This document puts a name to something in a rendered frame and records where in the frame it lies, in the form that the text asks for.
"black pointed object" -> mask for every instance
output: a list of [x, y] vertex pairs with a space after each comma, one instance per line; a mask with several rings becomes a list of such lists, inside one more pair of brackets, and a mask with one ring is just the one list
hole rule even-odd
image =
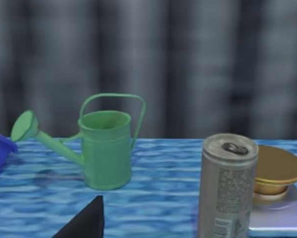
[[69, 221], [53, 238], [103, 238], [103, 196], [97, 196]]

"watering can handle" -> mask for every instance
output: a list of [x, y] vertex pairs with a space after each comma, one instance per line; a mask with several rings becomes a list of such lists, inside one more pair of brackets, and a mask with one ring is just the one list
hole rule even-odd
[[133, 148], [133, 146], [135, 145], [135, 142], [137, 140], [137, 136], [139, 133], [139, 129], [140, 126], [142, 124], [143, 118], [144, 118], [144, 114], [145, 114], [145, 110], [146, 110], [146, 103], [145, 101], [136, 95], [133, 94], [118, 94], [118, 93], [100, 93], [100, 94], [95, 94], [89, 98], [87, 98], [84, 103], [82, 104], [81, 110], [80, 110], [80, 119], [82, 119], [83, 113], [84, 113], [84, 109], [85, 107], [94, 99], [100, 98], [100, 97], [127, 97], [127, 98], [137, 98], [142, 102], [142, 109], [140, 111], [139, 117], [138, 117], [138, 121], [137, 121], [137, 126], [134, 132], [134, 136], [133, 136], [133, 140], [132, 140], [132, 145], [131, 148]]

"curtain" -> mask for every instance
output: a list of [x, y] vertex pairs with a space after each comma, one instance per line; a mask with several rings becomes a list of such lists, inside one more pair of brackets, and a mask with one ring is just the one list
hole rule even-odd
[[[131, 93], [139, 136], [297, 139], [297, 0], [0, 0], [0, 133], [35, 111], [78, 131], [83, 101]], [[136, 126], [140, 102], [102, 98]]]

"watering can spout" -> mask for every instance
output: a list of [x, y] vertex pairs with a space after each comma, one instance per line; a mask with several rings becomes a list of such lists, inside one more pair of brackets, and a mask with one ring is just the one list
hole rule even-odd
[[30, 137], [36, 138], [39, 142], [46, 145], [56, 153], [64, 156], [65, 158], [83, 166], [84, 159], [81, 155], [75, 153], [62, 142], [54, 139], [38, 129], [38, 121], [33, 111], [25, 111], [16, 120], [12, 132], [11, 140], [13, 142], [27, 140]]

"blue tablecloth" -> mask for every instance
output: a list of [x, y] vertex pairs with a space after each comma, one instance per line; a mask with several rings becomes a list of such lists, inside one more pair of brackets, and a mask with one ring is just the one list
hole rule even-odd
[[[297, 141], [258, 140], [297, 155]], [[79, 141], [68, 143], [80, 151]], [[81, 169], [34, 140], [0, 174], [0, 238], [49, 238], [104, 195], [105, 238], [195, 238], [202, 141], [140, 139], [125, 187], [95, 191]]]

